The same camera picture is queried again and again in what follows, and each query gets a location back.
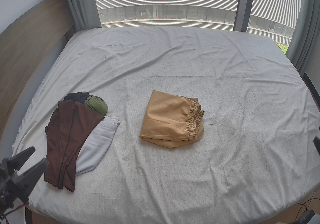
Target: folded tan shorts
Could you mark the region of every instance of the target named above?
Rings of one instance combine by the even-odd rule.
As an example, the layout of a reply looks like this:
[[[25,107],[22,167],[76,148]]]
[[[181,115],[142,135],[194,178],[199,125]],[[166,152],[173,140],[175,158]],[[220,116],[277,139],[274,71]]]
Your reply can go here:
[[[198,98],[153,91],[144,115],[140,138],[167,148],[199,140],[204,111]]]

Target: rolled green cloth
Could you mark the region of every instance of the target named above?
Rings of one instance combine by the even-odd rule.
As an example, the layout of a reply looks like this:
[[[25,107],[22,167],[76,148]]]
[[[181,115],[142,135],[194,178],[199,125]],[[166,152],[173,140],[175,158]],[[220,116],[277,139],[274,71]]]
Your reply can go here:
[[[108,111],[108,105],[100,97],[89,95],[84,104],[102,116],[105,116]]]

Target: bed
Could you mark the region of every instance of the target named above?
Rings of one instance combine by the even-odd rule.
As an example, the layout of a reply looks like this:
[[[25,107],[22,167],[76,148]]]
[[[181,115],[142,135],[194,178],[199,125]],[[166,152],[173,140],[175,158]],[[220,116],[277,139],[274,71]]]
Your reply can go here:
[[[139,138],[152,90],[198,97],[202,138],[167,149]],[[39,180],[29,208],[62,223],[258,223],[320,183],[320,112],[270,39],[189,27],[97,28],[72,36],[22,120],[21,171],[46,156],[44,127],[70,92],[106,100],[120,125],[75,192]]]

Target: folded clothing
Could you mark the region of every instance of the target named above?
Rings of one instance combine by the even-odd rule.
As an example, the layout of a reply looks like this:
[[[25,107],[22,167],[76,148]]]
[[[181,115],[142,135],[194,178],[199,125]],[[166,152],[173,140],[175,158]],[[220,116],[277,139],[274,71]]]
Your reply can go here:
[[[111,145],[120,124],[118,117],[106,116],[91,131],[76,160],[75,175],[94,170]]]
[[[140,138],[167,148],[199,140],[204,111],[198,98],[153,91],[142,122]]]
[[[64,97],[64,101],[76,101],[82,104],[85,103],[85,100],[88,98],[89,93],[77,92],[77,93],[70,93]]]
[[[89,95],[84,104],[103,116],[105,116],[108,111],[108,105],[98,96]]]
[[[76,160],[90,132],[104,118],[101,114],[76,101],[60,101],[47,129],[49,162],[44,180],[53,186],[74,192]]]

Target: headboard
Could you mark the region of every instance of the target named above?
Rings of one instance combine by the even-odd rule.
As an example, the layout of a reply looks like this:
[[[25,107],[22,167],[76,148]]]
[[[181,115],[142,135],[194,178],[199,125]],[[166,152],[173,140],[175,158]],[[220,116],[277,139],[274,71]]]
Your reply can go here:
[[[0,139],[33,71],[72,25],[67,0],[44,0],[0,34]]]

